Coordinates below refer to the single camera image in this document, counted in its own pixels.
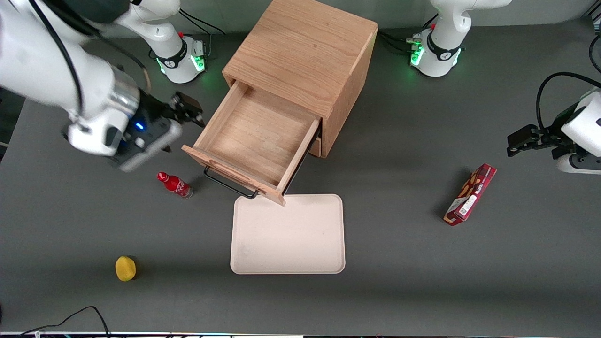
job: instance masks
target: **yellow sponge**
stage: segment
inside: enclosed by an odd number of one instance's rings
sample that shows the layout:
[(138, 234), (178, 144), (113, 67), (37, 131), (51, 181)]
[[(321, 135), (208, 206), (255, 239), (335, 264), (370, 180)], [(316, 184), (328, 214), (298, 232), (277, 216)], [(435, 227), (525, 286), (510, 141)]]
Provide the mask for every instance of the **yellow sponge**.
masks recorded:
[(136, 275), (136, 263), (127, 256), (121, 256), (115, 262), (115, 272), (120, 281), (129, 281)]

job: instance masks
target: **beige tray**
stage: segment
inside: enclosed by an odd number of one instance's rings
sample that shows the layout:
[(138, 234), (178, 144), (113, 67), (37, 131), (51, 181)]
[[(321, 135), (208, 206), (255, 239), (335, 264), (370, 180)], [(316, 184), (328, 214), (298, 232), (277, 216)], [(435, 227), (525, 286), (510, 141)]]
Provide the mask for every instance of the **beige tray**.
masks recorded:
[(286, 206), (263, 196), (234, 204), (230, 267), (236, 274), (337, 274), (344, 269), (339, 196), (286, 195)]

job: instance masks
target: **black metal handle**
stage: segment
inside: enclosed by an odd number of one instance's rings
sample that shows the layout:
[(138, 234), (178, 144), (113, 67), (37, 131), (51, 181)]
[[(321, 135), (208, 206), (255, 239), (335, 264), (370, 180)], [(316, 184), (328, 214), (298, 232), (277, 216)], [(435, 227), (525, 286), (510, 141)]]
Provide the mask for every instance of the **black metal handle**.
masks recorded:
[(245, 194), (244, 192), (242, 192), (242, 191), (240, 191), (240, 190), (238, 190), (238, 189), (234, 188), (233, 186), (231, 186), (231, 185), (228, 185), (227, 183), (221, 182), (220, 180), (216, 179), (215, 177), (213, 177), (213, 176), (209, 175), (209, 170), (210, 170), (210, 167), (209, 167), (209, 166), (206, 166), (206, 167), (204, 167), (204, 175), (205, 175), (205, 176), (206, 176), (208, 179), (210, 179), (211, 181), (213, 181), (213, 182), (215, 182), (215, 183), (217, 183), (217, 184), (219, 184), (219, 185), (221, 185), (221, 186), (224, 186), (224, 187), (228, 188), (229, 190), (232, 190), (233, 192), (236, 192), (236, 193), (240, 194), (241, 196), (244, 196), (244, 197), (246, 197), (246, 198), (248, 198), (248, 199), (252, 200), (252, 199), (253, 199), (253, 198), (255, 198), (255, 197), (257, 196), (257, 194), (259, 193), (259, 190), (255, 190), (255, 192), (253, 192), (251, 195), (247, 195), (247, 194)]

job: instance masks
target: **red snack box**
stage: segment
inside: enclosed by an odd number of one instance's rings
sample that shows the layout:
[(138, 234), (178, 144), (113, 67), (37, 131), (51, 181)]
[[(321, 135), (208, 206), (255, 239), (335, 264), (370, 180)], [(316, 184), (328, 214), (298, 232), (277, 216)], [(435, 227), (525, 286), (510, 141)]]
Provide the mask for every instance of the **red snack box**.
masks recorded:
[(442, 219), (450, 226), (456, 226), (467, 220), (495, 173), (496, 169), (486, 163), (476, 169)]

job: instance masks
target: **barcode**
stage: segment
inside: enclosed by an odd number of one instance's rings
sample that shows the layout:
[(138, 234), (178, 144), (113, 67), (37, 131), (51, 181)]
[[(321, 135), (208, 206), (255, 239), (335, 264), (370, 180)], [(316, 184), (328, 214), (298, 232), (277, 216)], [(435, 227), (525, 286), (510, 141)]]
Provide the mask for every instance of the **barcode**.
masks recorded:
[(472, 208), (472, 205), (474, 205), (474, 202), (476, 201), (476, 196), (475, 195), (471, 195), (467, 201), (465, 201), (465, 204), (463, 205), (463, 207), (461, 209), (459, 209), (459, 214), (461, 216), (465, 216), (468, 211)]

